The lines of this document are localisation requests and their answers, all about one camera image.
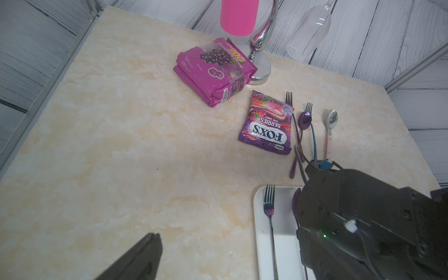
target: barcode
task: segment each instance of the barcode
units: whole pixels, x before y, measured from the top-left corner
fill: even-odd
[[[224,89],[224,94],[223,94],[223,98],[221,99],[221,102],[226,101],[227,98],[228,98],[228,87],[226,87],[226,88]]]

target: fox's candy bag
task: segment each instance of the fox's candy bag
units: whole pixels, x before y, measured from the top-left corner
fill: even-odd
[[[215,41],[177,56],[174,72],[210,107],[224,102],[251,80],[257,68],[230,41]]]
[[[288,155],[291,151],[292,114],[292,106],[253,90],[249,115],[238,140]]]

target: purple spoon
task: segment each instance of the purple spoon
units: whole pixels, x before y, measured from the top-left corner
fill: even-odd
[[[306,130],[307,128],[310,127],[311,125],[311,114],[309,112],[302,112],[299,115],[299,128],[301,131]],[[302,137],[300,137],[299,140],[299,147],[302,148],[302,138],[303,138],[303,133]],[[305,162],[305,158],[301,155],[302,162]],[[291,167],[291,172],[289,173],[289,177],[291,179],[294,179],[294,176],[296,175],[296,167],[297,167],[297,157],[294,157],[294,162],[293,162],[293,166]]]
[[[297,190],[294,192],[293,199],[291,201],[291,209],[293,211],[294,217],[296,216],[297,202],[299,200],[300,191],[301,191],[300,188],[297,188]]]

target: white tray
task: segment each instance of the white tray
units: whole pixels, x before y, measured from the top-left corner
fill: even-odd
[[[265,190],[266,187],[260,188],[254,196],[258,275],[260,280],[273,280],[271,230],[268,217],[263,210]],[[296,190],[297,187],[276,186],[272,226],[279,280],[305,280],[305,269],[300,260],[299,240],[296,238],[297,223],[291,210],[291,200]],[[309,280],[316,279],[311,269],[307,268],[307,272]]]

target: iridescent fork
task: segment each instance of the iridescent fork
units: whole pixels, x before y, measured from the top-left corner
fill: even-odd
[[[274,215],[275,192],[276,192],[276,185],[266,185],[266,191],[264,192],[263,208],[264,213],[269,218],[269,224],[271,226],[272,255],[274,257],[274,279],[278,280],[279,275],[277,271],[276,247],[274,245],[274,229],[272,228],[272,216]]]
[[[313,109],[312,103],[306,104],[306,109],[299,115],[299,128],[300,128],[300,140],[299,140],[299,147],[302,149],[302,138],[303,138],[303,131],[308,129],[311,125],[311,110]],[[305,162],[305,157],[303,154],[300,154],[302,162]],[[291,167],[291,172],[289,173],[289,177],[291,179],[294,179],[294,176],[296,175],[296,166],[297,166],[297,157],[294,157],[293,166]]]
[[[285,103],[288,104],[288,105],[291,105],[291,107],[293,107],[293,93],[292,92],[290,92],[290,91],[286,92],[286,102]],[[300,144],[301,143],[300,139],[302,138],[303,131],[300,130],[301,134],[299,136],[299,128],[297,127],[297,121],[296,121],[296,117],[294,115],[294,112],[293,112],[293,120],[294,120],[294,126],[296,127],[297,144],[299,144],[299,147],[302,148],[302,145]]]
[[[305,111],[310,113],[310,116],[312,116],[312,111],[313,111],[313,104],[312,103],[308,103],[307,105],[308,110],[305,109]],[[313,123],[310,122],[311,125],[311,131],[313,131],[313,142],[314,142],[314,159],[317,160],[317,150],[316,150],[316,136],[314,135],[314,127],[313,127]]]

